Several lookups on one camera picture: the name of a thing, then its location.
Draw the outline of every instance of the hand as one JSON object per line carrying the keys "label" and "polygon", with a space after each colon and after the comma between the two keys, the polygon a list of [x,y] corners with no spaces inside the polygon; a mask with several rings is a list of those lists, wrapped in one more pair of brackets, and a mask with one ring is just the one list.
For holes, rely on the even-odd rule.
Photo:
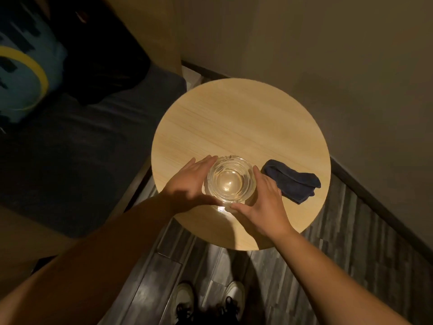
{"label": "hand", "polygon": [[287,218],[281,190],[275,180],[261,174],[257,166],[254,166],[253,172],[256,178],[257,201],[253,206],[235,203],[231,208],[245,215],[259,232],[275,241],[294,229]]}
{"label": "hand", "polygon": [[221,205],[221,202],[201,192],[201,187],[218,156],[206,156],[195,162],[193,157],[165,185],[160,195],[167,198],[174,214],[186,212],[195,206],[209,204]]}

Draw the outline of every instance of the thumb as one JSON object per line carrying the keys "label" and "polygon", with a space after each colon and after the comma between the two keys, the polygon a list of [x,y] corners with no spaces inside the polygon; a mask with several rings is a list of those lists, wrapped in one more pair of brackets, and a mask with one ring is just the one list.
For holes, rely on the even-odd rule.
{"label": "thumb", "polygon": [[249,217],[252,211],[252,207],[245,205],[243,203],[234,203],[230,206],[230,208],[234,209],[235,211],[238,211],[242,213],[243,215]]}
{"label": "thumb", "polygon": [[202,194],[197,198],[197,205],[218,205],[221,206],[223,203],[216,197],[211,195]]}

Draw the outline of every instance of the round wooden table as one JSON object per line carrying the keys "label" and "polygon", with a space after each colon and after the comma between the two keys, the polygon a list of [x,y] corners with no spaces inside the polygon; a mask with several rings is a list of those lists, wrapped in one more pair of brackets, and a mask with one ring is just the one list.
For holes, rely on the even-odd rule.
{"label": "round wooden table", "polygon": [[[328,194],[328,147],[307,110],[285,92],[246,79],[200,85],[165,113],[152,145],[152,172],[161,191],[192,157],[237,155],[262,168],[276,159],[298,172],[315,173],[322,188],[300,205],[283,197],[292,226],[302,232],[316,218]],[[234,250],[260,250],[272,243],[241,214],[203,205],[176,215],[187,230],[212,244]]]}

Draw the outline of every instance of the gray wooden floor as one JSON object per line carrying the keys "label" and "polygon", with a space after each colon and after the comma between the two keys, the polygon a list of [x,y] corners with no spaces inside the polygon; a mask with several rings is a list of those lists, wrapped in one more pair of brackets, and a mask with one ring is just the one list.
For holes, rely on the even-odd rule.
{"label": "gray wooden floor", "polygon": [[[140,200],[155,194],[153,180]],[[327,201],[303,235],[358,283],[413,324],[433,324],[433,266],[336,176]],[[177,283],[191,282],[203,309],[221,301],[227,284],[247,291],[244,324],[318,324],[307,297],[278,252],[228,251],[176,220],[139,260],[103,325],[170,324],[166,308]]]}

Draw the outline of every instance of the foot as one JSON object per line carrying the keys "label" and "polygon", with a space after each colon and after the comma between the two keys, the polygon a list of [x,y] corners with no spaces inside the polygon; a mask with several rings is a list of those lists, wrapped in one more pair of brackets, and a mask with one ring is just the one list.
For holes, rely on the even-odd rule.
{"label": "foot", "polygon": [[194,312],[194,293],[192,287],[187,283],[177,285],[170,306],[171,323],[189,324]]}
{"label": "foot", "polygon": [[221,305],[224,317],[241,320],[245,308],[245,288],[241,282],[232,281],[227,286]]}

